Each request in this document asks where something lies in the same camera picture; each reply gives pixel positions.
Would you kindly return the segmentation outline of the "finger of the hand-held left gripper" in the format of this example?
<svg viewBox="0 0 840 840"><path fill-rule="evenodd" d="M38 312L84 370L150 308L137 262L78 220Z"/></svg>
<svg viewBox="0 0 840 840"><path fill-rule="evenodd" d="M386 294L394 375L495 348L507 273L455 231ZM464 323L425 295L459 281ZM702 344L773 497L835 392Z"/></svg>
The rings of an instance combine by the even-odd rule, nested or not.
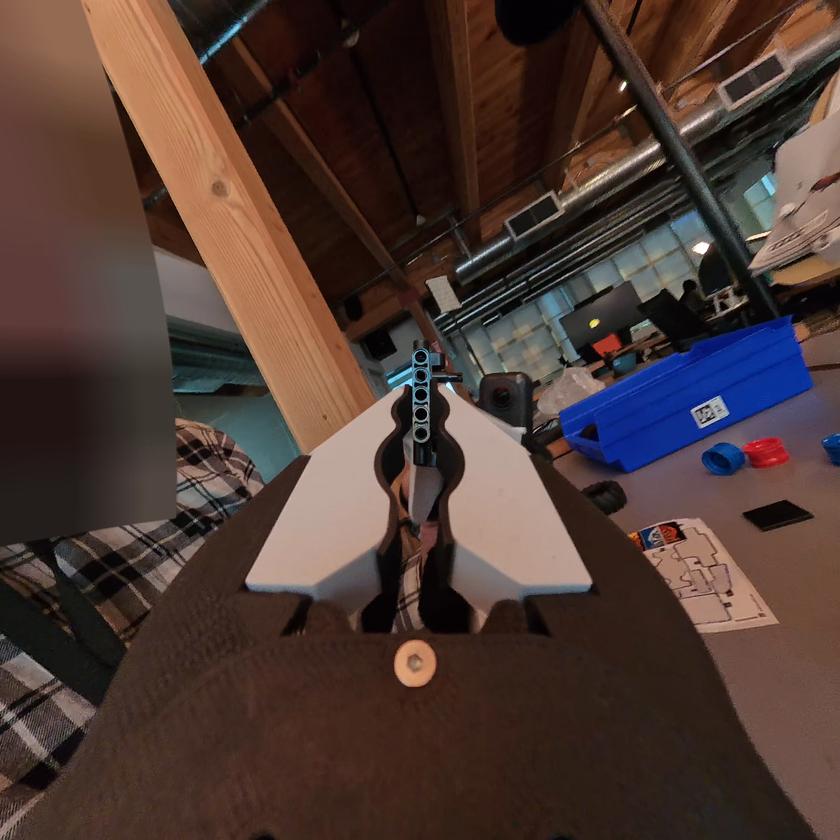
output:
<svg viewBox="0 0 840 840"><path fill-rule="evenodd" d="M442 475L434 466L409 466L408 513L416 526L429 519L436 499L442 492Z"/></svg>

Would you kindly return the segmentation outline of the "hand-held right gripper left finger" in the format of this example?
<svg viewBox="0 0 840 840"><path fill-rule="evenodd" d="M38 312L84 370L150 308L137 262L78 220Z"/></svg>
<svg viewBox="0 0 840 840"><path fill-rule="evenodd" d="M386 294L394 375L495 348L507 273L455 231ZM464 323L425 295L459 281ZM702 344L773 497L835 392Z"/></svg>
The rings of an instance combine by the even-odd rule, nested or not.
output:
<svg viewBox="0 0 840 840"><path fill-rule="evenodd" d="M245 577L257 594L328 602L365 632L392 632L403 576L401 509L407 388L394 391L306 458Z"/></svg>

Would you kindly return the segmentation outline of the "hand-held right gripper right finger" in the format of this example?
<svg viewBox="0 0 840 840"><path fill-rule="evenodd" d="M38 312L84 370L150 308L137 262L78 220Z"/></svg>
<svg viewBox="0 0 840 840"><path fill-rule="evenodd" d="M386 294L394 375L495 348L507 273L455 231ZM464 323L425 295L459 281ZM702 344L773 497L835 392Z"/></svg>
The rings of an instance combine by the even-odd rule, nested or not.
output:
<svg viewBox="0 0 840 840"><path fill-rule="evenodd" d="M455 444L447 479L454 544L450 587L469 604L478 631L492 606L534 595L584 594L593 580L523 446L525 427L511 426L448 388L440 442Z"/></svg>

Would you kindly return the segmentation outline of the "black toy beam assembly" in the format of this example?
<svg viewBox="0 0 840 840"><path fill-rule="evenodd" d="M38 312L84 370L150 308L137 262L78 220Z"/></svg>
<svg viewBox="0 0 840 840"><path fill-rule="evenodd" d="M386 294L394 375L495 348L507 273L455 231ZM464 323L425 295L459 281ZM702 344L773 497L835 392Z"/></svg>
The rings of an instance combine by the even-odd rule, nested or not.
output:
<svg viewBox="0 0 840 840"><path fill-rule="evenodd" d="M461 373L445 373L445 355L433 350L425 339L416 340L412 354L411 441L413 465L437 465L437 431L433 423L432 391L434 384L463 383Z"/></svg>

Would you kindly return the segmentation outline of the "person's left forearm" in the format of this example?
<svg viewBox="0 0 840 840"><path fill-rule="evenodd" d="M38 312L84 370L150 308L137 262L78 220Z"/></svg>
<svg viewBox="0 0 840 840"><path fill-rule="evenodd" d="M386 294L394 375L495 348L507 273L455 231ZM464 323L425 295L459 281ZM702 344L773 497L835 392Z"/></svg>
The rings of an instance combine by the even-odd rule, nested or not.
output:
<svg viewBox="0 0 840 840"><path fill-rule="evenodd" d="M230 436L177 419L173 519L60 540L59 567L99 602L150 605L205 541L263 486L253 461Z"/></svg>

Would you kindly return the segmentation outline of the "grey desk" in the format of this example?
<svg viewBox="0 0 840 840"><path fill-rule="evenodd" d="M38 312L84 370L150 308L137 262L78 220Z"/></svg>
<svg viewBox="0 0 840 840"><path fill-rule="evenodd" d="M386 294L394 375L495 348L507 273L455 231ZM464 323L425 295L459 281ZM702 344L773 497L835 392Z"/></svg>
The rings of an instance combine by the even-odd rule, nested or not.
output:
<svg viewBox="0 0 840 840"><path fill-rule="evenodd" d="M699 518L717 535L779 623L705 635L742 723L820 838L839 837L839 468L822 440L839 430L838 332L802 351L813 388L632 474L576 453L553 467L575 487L616 480L627 505L614 516L632 532ZM701 453L717 441L777 437L791 460L712 475ZM814 519L761 532L744 511L788 500Z"/></svg>

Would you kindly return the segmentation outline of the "clear plastic bag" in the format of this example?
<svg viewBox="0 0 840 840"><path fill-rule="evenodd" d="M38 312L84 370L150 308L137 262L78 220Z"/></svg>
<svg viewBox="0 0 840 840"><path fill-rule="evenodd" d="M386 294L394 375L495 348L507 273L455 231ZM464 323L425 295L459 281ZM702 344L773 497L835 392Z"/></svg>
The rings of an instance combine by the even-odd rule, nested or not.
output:
<svg viewBox="0 0 840 840"><path fill-rule="evenodd" d="M557 377L537 401L537 409L545 415L558 416L567 408L604 390L605 384L585 367L568 367Z"/></svg>

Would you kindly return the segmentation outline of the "black monitor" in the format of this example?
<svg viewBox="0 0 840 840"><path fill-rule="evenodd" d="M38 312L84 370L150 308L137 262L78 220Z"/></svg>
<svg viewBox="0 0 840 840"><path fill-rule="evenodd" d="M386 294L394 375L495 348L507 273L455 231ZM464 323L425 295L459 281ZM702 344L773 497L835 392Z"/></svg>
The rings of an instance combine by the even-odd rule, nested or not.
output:
<svg viewBox="0 0 840 840"><path fill-rule="evenodd" d="M597 343L644 320L634 286L624 282L562 316L560 326L574 347Z"/></svg>

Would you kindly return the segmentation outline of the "blue plastic bin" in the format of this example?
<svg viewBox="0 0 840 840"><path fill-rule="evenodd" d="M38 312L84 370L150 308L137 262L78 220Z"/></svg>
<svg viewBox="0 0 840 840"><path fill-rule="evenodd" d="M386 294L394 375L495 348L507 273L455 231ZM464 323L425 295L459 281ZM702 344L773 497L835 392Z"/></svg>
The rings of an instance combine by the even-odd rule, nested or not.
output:
<svg viewBox="0 0 840 840"><path fill-rule="evenodd" d="M810 390L791 317L694 344L559 414L569 447L631 473Z"/></svg>

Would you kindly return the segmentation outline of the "sticker sheet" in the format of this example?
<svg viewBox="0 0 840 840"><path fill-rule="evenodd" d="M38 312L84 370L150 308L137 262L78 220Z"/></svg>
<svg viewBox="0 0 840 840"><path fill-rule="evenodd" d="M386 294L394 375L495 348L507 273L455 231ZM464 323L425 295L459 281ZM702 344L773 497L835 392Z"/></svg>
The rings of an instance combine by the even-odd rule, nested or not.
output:
<svg viewBox="0 0 840 840"><path fill-rule="evenodd" d="M779 623L715 533L698 518L677 518L628 533L700 634Z"/></svg>

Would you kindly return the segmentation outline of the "black metal pole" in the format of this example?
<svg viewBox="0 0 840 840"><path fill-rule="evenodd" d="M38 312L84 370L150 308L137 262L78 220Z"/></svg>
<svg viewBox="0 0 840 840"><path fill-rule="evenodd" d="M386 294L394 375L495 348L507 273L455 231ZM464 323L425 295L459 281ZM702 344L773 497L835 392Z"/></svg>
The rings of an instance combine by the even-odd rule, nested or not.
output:
<svg viewBox="0 0 840 840"><path fill-rule="evenodd" d="M677 170L689 197L715 239L718 252L747 292L753 314L760 322L777 319L780 313L763 280L749 269L749 252L729 210L710 189L692 148L683 140L665 100L624 31L596 1L583 1L582 11L614 67L630 87L638 110L646 119L668 161Z"/></svg>

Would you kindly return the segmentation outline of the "person's plaid shirt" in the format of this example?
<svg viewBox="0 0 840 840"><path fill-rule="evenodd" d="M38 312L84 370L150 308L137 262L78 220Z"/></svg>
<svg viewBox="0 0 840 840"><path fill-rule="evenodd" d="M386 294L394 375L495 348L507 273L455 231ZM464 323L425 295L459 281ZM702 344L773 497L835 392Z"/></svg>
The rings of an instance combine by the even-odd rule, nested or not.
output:
<svg viewBox="0 0 840 840"><path fill-rule="evenodd" d="M57 541L56 561L130 646L208 533L181 517L107 528ZM70 634L52 570L22 543L3 546L1 557L2 581ZM87 734L95 707L4 635L1 681L2 838L14 838Z"/></svg>

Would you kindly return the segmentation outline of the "white cardboard box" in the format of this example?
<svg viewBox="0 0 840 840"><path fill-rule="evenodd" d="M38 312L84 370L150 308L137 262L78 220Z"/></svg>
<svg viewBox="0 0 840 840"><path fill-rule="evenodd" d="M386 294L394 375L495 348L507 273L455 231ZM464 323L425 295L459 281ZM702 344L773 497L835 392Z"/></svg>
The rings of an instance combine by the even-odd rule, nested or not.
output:
<svg viewBox="0 0 840 840"><path fill-rule="evenodd" d="M838 275L839 75L819 97L805 130L775 156L770 233L750 264L787 287Z"/></svg>

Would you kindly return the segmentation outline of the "silver air duct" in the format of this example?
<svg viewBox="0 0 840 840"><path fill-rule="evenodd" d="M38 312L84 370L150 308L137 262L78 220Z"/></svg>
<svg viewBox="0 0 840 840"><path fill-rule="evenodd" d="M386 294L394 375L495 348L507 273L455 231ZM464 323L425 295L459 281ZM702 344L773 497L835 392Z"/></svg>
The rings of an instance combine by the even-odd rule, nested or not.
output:
<svg viewBox="0 0 840 840"><path fill-rule="evenodd" d="M716 140L725 130L767 129L808 113L816 97L817 89L807 91L804 85L786 90L776 88L766 96L746 101L729 111L718 96L712 96L698 110L677 122L679 137L695 148ZM581 185L561 193L546 192L505 218L498 236L480 246L472 256L456 263L455 281L466 286L514 255L568 227L596 205L629 194L637 182L651 175L675 171L675 165L668 163L660 143L648 138Z"/></svg>

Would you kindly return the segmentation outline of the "wooden post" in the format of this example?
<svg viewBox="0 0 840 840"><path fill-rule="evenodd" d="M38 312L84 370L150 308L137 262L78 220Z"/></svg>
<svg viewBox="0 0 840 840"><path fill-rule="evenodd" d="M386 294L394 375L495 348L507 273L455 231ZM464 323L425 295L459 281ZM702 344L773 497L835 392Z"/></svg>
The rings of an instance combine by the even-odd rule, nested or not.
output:
<svg viewBox="0 0 840 840"><path fill-rule="evenodd" d="M167 2L82 1L108 78L304 454L375 398Z"/></svg>

